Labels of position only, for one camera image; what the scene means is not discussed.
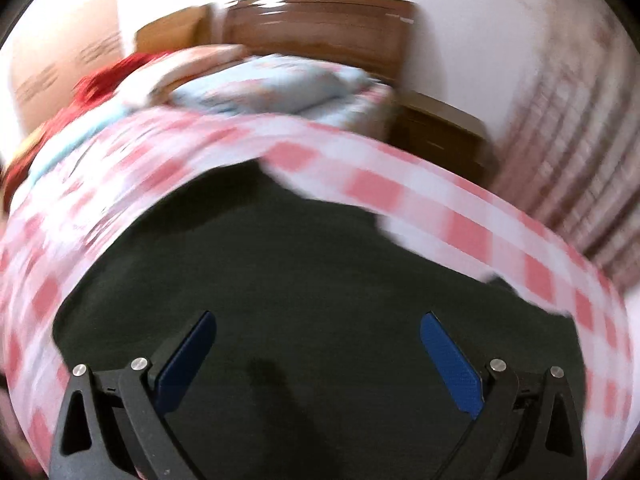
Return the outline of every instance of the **wooden headboard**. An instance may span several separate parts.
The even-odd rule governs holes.
[[[414,9],[404,0],[242,0],[226,5],[222,41],[357,66],[397,86]]]

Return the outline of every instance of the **nightstand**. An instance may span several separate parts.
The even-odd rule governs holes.
[[[400,94],[388,142],[480,186],[497,170],[482,121],[418,92]]]

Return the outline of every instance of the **curtain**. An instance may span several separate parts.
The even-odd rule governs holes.
[[[603,0],[550,0],[539,70],[516,97],[490,189],[640,282],[640,54]]]

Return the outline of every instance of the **black garment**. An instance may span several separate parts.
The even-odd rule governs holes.
[[[582,409],[571,319],[404,250],[372,214],[300,198],[255,162],[137,220],[53,334],[69,368],[121,368],[205,309],[216,343],[168,422],[212,480],[429,478],[470,420],[420,342],[430,310],[488,358],[561,366]]]

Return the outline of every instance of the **silver bolt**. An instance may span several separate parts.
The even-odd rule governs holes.
[[[149,361],[147,361],[145,358],[138,357],[136,359],[133,359],[133,361],[131,362],[131,368],[132,370],[139,372],[140,370],[144,370],[148,364]]]
[[[86,365],[76,365],[74,368],[74,375],[76,377],[81,377],[86,373]]]
[[[564,377],[564,370],[559,366],[552,366],[550,371],[551,375],[556,379],[562,379]]]
[[[489,366],[494,372],[503,372],[507,369],[507,363],[505,363],[502,359],[491,359]]]

